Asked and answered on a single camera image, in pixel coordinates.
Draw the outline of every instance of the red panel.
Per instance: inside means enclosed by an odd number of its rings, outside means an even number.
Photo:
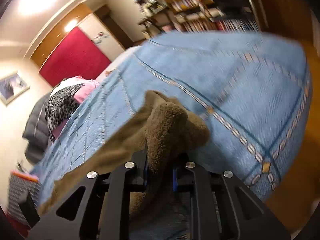
[[[39,73],[55,86],[64,78],[96,79],[111,61],[75,27],[44,63]]]

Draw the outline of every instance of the framed picture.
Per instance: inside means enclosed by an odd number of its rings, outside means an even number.
[[[14,72],[0,79],[0,99],[7,105],[29,88],[18,72]]]

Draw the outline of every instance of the metal bolt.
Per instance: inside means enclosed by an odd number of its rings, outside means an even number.
[[[95,171],[88,172],[87,174],[88,179],[94,179],[95,177],[97,177],[97,173]]]
[[[233,172],[232,171],[225,171],[223,173],[223,176],[225,176],[226,178],[232,178],[233,177]]]
[[[192,168],[194,168],[195,166],[196,166],[196,164],[195,164],[194,162],[187,162],[187,163],[186,163],[186,167],[187,167],[187,168],[192,169]]]
[[[127,168],[127,169],[131,169],[135,166],[135,164],[133,162],[127,162],[124,164],[124,166]]]

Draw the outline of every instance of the brown fleece garment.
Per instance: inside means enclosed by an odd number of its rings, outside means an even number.
[[[104,174],[129,161],[132,153],[144,148],[145,141],[148,144],[148,188],[145,193],[131,193],[130,217],[136,217],[141,211],[141,215],[150,214],[154,208],[149,205],[151,201],[166,201],[160,197],[162,191],[158,194],[161,185],[163,190],[172,191],[172,187],[162,184],[164,175],[168,175],[165,174],[168,162],[181,152],[204,145],[208,139],[209,130],[200,117],[187,111],[176,98],[149,90],[144,105],[120,130],[90,159],[55,181],[52,195],[40,206],[39,214],[48,212],[89,171]]]

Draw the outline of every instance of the blue bedspread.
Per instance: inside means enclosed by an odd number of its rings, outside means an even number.
[[[292,41],[255,33],[158,36],[92,92],[35,166],[41,203],[55,180],[132,117],[147,90],[177,97],[205,119],[211,139],[191,159],[210,171],[232,170],[264,199],[299,150],[312,87],[304,52]]]

